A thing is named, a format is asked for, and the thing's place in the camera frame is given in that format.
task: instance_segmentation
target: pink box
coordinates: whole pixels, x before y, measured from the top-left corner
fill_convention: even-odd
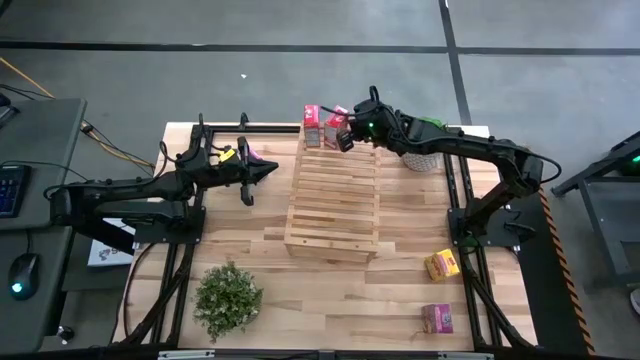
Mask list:
[[[424,332],[428,334],[453,334],[451,305],[431,304],[422,307]]]
[[[336,105],[333,108],[333,111],[345,113],[348,111],[345,108],[340,107],[340,105]],[[336,137],[338,136],[338,129],[342,125],[344,121],[347,120],[346,116],[338,115],[338,114],[329,114],[329,118],[324,123],[324,144],[332,149],[338,148],[338,141]]]
[[[320,120],[318,105],[304,106],[304,140],[308,147],[320,147]]]

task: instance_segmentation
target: yellow object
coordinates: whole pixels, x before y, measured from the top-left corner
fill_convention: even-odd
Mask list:
[[[50,92],[47,91],[47,89],[43,88],[42,86],[40,86],[40,84],[38,84],[35,80],[31,79],[29,76],[27,76],[27,74],[23,73],[22,71],[20,71],[17,67],[11,65],[11,63],[9,63],[7,60],[5,60],[3,57],[0,57],[0,62],[2,62],[3,64],[5,64],[9,69],[13,70],[16,74],[20,75],[23,79],[27,80],[28,82],[30,82],[31,84],[33,84],[33,86],[37,87],[38,89],[40,89],[40,91],[42,91],[43,93],[47,94],[48,96],[52,97],[55,99],[55,96],[53,96],[53,94],[51,94]],[[89,136],[91,136],[92,138],[94,138],[95,140],[99,141],[100,146],[108,153],[110,153],[111,155],[118,157],[120,159],[123,160],[127,160],[127,161],[131,161],[133,163],[136,164],[140,164],[140,165],[146,165],[146,166],[153,166],[152,163],[147,162],[147,161],[142,161],[142,160],[138,160],[138,159],[132,159],[131,157],[127,156],[124,153],[120,153],[117,152],[117,150],[112,149],[111,147],[103,144],[102,140],[98,137],[98,135],[96,135],[93,131],[89,132]]]
[[[227,151],[225,153],[220,152],[220,162],[227,161],[227,159],[229,159],[230,157],[232,157],[235,154],[236,154],[236,152],[233,149],[231,149],[231,150],[229,150],[229,151]]]
[[[460,273],[456,259],[450,249],[445,249],[426,257],[424,264],[433,281],[441,281]]]

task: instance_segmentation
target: white basket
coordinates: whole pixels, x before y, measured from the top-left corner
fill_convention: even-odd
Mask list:
[[[402,162],[413,171],[430,171],[437,169],[442,159],[442,154],[418,155],[406,153],[402,155]]]

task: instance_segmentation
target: keyboard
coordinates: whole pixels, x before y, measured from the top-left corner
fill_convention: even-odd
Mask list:
[[[7,165],[0,168],[0,218],[18,216],[30,174],[30,166]]]

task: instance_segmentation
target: paper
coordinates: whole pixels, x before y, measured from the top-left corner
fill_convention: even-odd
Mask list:
[[[126,226],[122,219],[105,218],[105,222],[122,228],[122,230],[129,234],[135,234],[136,230],[130,226]],[[133,261],[133,256],[109,247],[98,240],[93,240],[91,244],[91,251],[89,252],[89,260],[87,266],[116,266],[116,265],[128,265]]]

